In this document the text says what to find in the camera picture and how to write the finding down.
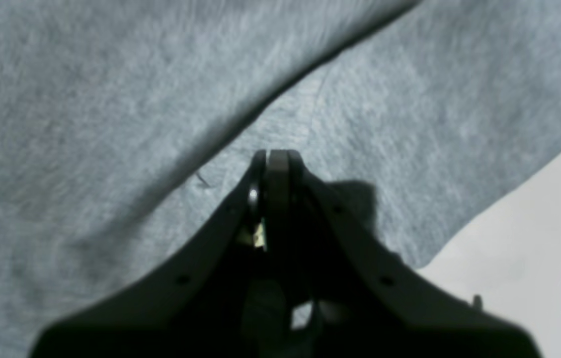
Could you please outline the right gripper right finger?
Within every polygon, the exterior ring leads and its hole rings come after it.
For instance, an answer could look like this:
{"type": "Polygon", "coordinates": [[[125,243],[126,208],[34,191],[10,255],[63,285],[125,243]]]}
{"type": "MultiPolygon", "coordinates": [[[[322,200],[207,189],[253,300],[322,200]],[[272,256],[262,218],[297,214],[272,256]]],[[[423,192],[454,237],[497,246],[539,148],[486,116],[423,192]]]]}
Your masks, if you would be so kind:
{"type": "Polygon", "coordinates": [[[315,358],[539,358],[516,324],[444,292],[385,249],[298,152],[266,163],[266,248],[312,300],[315,358]]]}

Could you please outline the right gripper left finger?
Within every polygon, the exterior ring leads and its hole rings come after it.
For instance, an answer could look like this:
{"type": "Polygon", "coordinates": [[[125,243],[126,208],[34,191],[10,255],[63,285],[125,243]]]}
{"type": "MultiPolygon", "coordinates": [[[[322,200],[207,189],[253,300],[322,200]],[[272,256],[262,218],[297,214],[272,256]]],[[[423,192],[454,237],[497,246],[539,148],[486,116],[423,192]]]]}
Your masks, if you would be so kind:
{"type": "Polygon", "coordinates": [[[245,354],[240,325],[255,256],[266,152],[176,254],[129,287],[45,329],[33,358],[245,354]]]}

